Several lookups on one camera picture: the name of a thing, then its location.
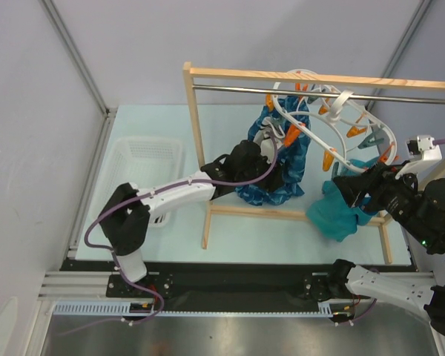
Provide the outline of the white round clip hanger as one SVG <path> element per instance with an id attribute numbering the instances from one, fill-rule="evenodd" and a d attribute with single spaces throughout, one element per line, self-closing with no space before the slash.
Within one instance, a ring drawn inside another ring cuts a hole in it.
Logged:
<path id="1" fill-rule="evenodd" d="M 316 91 L 339 93 L 337 98 L 317 98 L 313 96 L 297 96 L 295 98 L 295 108 L 289 107 L 288 102 L 279 103 L 279 96 L 268 94 L 266 96 L 266 106 L 269 109 L 276 110 L 284 120 L 291 123 L 289 131 L 283 140 L 283 147 L 287 148 L 293 143 L 299 135 L 305 134 L 311 141 L 317 143 L 324 149 L 323 170 L 328 171 L 338 162 L 350 171 L 362 173 L 365 168 L 356 168 L 348 160 L 349 149 L 346 147 L 346 140 L 361 134 L 364 135 L 363 141 L 356 147 L 358 150 L 378 146 L 389 141 L 387 149 L 380 155 L 378 160 L 385 164 L 391 164 L 398 158 L 398 143 L 392 130 L 381 120 L 369 113 L 367 109 L 353 100 L 349 95 L 353 94 L 350 90 L 339 91 L 335 86 L 328 84 L 308 83 L 309 79 L 317 74 L 311 70 L 296 69 L 291 70 L 291 74 L 300 74 L 304 76 L 302 82 L 295 83 L 295 91 Z M 299 117 L 310 116 L 319 119 L 330 127 L 338 136 L 342 150 L 337 150 L 325 143 L 319 136 L 309 129 L 309 125 L 304 123 Z"/>

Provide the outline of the white sock black stripes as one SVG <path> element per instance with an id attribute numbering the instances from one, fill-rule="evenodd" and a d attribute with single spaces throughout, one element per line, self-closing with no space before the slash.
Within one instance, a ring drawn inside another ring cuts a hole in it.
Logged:
<path id="1" fill-rule="evenodd" d="M 286 137 L 285 131 L 281 124 L 277 120 L 274 121 L 270 116 L 263 118 L 260 124 L 260 130 L 269 132 L 272 136 L 278 139 L 284 139 Z"/>

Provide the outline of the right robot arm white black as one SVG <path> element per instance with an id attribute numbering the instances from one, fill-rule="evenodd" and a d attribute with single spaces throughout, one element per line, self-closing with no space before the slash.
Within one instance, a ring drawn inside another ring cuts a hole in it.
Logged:
<path id="1" fill-rule="evenodd" d="M 350 207 L 367 212 L 387 212 L 418 243 L 415 265 L 442 273 L 445 262 L 445 177 L 418 186 L 414 173 L 405 172 L 406 163 L 377 163 L 357 176 L 338 176 L 333 183 Z M 338 259 L 327 277 L 327 288 L 335 297 L 349 292 L 390 303 L 426 320 L 445 337 L 445 284 L 408 284 L 384 274 L 375 274 L 348 260 Z"/>

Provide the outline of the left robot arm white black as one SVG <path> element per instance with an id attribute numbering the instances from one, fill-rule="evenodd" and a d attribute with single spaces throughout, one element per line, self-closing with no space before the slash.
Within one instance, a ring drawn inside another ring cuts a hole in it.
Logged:
<path id="1" fill-rule="evenodd" d="M 150 223 L 184 205 L 211 202 L 237 188 L 258 185 L 268 191 L 283 185 L 278 154 L 283 144 L 267 136 L 260 142 L 243 140 L 232 152 L 202 166 L 194 174 L 146 190 L 130 183 L 119 185 L 102 209 L 97 222 L 111 245 L 123 289 L 133 297 L 148 290 L 148 270 L 141 247 Z"/>

